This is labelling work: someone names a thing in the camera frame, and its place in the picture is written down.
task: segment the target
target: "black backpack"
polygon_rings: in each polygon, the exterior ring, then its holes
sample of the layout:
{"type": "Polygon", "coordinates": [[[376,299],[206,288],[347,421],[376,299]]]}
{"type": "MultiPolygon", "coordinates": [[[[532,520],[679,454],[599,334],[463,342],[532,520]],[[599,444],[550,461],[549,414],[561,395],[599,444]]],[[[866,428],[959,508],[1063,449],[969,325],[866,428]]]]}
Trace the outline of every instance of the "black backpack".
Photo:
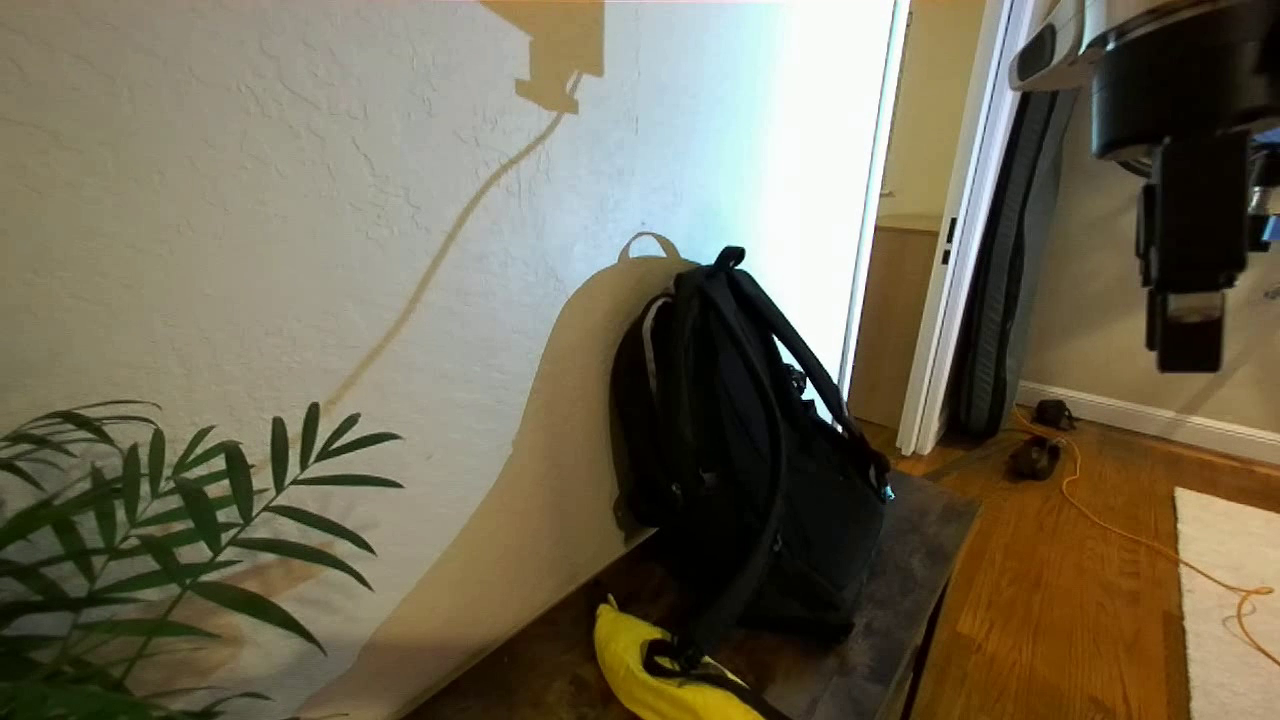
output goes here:
{"type": "Polygon", "coordinates": [[[662,649],[679,668],[735,623],[838,642],[890,500],[884,454],[739,261],[679,272],[612,363],[625,508],[699,597],[662,649]]]}

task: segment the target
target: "rug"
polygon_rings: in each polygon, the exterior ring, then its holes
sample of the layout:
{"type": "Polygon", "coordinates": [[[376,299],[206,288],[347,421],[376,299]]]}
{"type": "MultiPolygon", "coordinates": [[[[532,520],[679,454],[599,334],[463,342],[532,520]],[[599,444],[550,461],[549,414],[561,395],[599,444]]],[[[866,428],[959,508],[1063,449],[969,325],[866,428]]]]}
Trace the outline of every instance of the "rug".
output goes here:
{"type": "MultiPolygon", "coordinates": [[[[1175,488],[1179,555],[1229,584],[1280,590],[1280,516],[1175,488]]],[[[1179,567],[1190,720],[1247,720],[1280,711],[1280,668],[1235,627],[1235,597],[1179,567]]],[[[1280,597],[1262,597],[1247,632],[1276,651],[1280,597]]]]}

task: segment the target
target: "wooden floor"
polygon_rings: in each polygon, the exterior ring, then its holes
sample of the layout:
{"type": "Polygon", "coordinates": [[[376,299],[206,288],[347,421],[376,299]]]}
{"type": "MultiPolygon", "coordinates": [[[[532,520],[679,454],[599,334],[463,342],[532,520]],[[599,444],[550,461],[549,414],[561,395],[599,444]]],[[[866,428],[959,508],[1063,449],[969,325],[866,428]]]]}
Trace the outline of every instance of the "wooden floor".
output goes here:
{"type": "MultiPolygon", "coordinates": [[[[1004,432],[976,451],[894,461],[978,505],[915,716],[1187,716],[1175,565],[1085,520],[1061,474],[1004,478],[1018,441],[1004,432]]],[[[1175,485],[1280,512],[1276,467],[1086,422],[1063,441],[1075,454],[1073,497],[1163,547],[1175,547],[1175,485]]]]}

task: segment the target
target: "yellow object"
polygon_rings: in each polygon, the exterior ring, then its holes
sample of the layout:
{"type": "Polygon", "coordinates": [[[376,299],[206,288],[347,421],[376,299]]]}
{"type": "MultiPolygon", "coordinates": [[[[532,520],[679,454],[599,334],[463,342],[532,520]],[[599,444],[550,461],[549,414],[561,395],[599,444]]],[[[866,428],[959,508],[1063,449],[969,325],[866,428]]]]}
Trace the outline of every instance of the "yellow object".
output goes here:
{"type": "Polygon", "coordinates": [[[597,609],[597,662],[612,697],[638,720],[760,720],[754,708],[723,689],[646,675],[643,649],[669,639],[662,627],[618,612],[612,598],[597,609]]]}

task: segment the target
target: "baseboard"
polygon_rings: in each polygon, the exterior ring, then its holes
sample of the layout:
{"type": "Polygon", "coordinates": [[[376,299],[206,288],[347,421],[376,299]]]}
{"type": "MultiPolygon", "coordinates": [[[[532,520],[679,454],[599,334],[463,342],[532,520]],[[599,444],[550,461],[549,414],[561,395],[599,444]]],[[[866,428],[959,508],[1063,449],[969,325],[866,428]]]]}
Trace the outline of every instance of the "baseboard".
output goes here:
{"type": "Polygon", "coordinates": [[[1018,403],[1037,403],[1045,395],[1073,403],[1073,413],[1093,422],[1111,422],[1111,428],[1163,437],[1163,441],[1222,451],[1222,454],[1280,463],[1280,432],[1259,432],[1259,428],[1222,422],[1222,421],[1209,421],[1209,414],[1179,414],[1169,407],[1124,403],[1111,395],[1086,395],[1086,392],[1052,386],[1052,384],[1018,384],[1015,386],[1018,403]]]}

